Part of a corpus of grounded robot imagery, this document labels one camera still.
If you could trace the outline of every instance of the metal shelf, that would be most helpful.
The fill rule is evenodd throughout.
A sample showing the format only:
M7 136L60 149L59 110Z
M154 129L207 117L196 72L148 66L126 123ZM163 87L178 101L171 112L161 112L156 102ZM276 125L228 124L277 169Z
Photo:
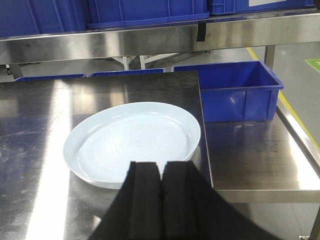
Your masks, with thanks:
M319 22L320 11L304 9L67 34L2 38L0 64L320 42ZM197 41L197 37L201 35L205 36L204 41Z

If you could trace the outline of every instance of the stainless steel table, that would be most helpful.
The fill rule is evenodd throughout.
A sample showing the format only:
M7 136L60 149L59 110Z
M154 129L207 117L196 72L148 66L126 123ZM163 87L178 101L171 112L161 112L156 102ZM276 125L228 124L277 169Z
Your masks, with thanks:
M64 140L92 114L140 101L197 118L202 139L192 160L227 201L320 202L310 164L317 157L289 129L285 109L272 121L206 123L206 145L196 72L8 82L0 84L0 239L86 239L117 191L71 173Z
M272 53L272 46L275 45L320 42L319 22L318 10L298 9L215 16L199 21L10 37L0 39L0 64L253 46L270 46L268 50ZM266 60L272 63L272 54Z
M104 109L163 102L193 114L202 137L192 160L211 182L195 71L0 84L0 239L85 240L117 191L89 185L64 163L73 127Z

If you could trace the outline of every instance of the white plate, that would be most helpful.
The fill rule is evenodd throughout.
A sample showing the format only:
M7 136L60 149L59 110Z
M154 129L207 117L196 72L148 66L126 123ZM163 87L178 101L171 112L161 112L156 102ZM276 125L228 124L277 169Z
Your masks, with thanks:
M84 181L120 189L131 161L156 162L160 174L167 161L188 161L201 130L186 110L161 102L123 104L98 112L69 134L63 155Z

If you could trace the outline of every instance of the blue plastic crate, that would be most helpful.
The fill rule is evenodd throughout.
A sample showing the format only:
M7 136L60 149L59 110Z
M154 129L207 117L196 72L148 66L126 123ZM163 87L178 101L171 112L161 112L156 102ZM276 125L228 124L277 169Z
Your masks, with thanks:
M159 24L209 17L207 0L88 0L91 29Z
M64 75L51 75L51 76L22 76L15 80L15 82L29 82L35 80L49 80L49 79L69 79L69 78L85 78L87 75L79 74L64 74Z
M91 21L88 0L0 0L0 38L80 31Z
M141 70L126 70L126 71L100 71L94 72L89 77L99 76L115 76L115 75L131 75L131 74L160 74L166 71L165 68L150 68Z
M263 12L272 10L314 7L313 0L284 0L250 6L250 0L208 0L208 9L213 15Z
M173 67L174 72L192 70L198 71L205 122L273 119L284 85L263 62Z

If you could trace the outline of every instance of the gray floor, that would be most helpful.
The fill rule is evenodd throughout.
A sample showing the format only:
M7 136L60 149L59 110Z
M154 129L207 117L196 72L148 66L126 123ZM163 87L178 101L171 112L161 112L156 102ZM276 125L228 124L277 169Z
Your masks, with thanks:
M254 47L259 59L264 57L264 47ZM320 59L319 43L301 43L276 47L274 71L285 84L283 94L320 144L320 74L305 63L305 59ZM215 50L179 54L173 57L148 63L147 68L166 68L172 66L250 61L252 57L246 48ZM139 69L139 58L130 65ZM90 59L61 62L28 64L21 67L25 76L75 74L100 71L120 71L123 66L112 59ZM13 81L5 68L0 68L0 82ZM245 216L252 219L274 235L284 240L297 240L298 236L309 235L319 204L279 203L279 204L234 204Z

